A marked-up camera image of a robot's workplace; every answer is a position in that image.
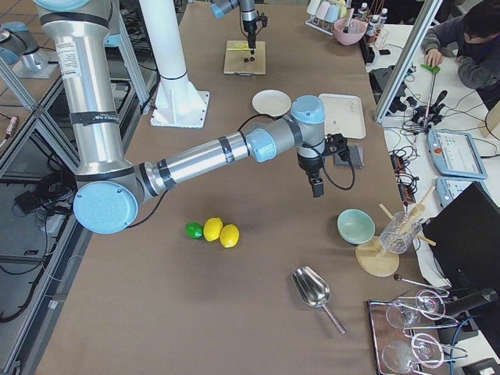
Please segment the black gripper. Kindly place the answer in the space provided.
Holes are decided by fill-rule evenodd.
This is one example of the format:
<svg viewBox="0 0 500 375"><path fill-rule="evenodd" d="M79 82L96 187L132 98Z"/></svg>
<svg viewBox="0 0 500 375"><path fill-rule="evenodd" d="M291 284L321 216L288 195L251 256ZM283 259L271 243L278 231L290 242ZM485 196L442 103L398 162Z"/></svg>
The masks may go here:
<svg viewBox="0 0 500 375"><path fill-rule="evenodd" d="M252 39L256 36L257 31L257 12L256 11L243 11L241 13L243 28L247 33L247 37Z"/></svg>
<svg viewBox="0 0 500 375"><path fill-rule="evenodd" d="M324 183L320 176L320 170L323 168L322 155L316 154L313 157L305 157L297 154L298 165L305 171L306 176L309 178L309 183L312 188L312 196L314 198L324 195Z"/></svg>

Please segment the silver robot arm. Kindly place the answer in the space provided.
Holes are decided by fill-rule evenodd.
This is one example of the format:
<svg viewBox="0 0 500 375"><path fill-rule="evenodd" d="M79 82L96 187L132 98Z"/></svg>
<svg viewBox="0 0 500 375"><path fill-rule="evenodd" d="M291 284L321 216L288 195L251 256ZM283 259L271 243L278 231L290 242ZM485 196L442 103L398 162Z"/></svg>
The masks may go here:
<svg viewBox="0 0 500 375"><path fill-rule="evenodd" d="M215 0L211 1L212 14L216 18L222 18L232 10L238 9L243 23L243 30L246 33L248 44L255 43L257 33L258 13L254 0Z"/></svg>
<svg viewBox="0 0 500 375"><path fill-rule="evenodd" d="M55 42L80 164L73 212L98 234L114 234L140 205L179 183L246 157L262 163L295 148L307 173L325 148L319 98L296 99L289 115L191 148L156 163L134 165L123 152L120 119L110 86L105 40L119 6L112 1L39 1L43 31Z"/></svg>

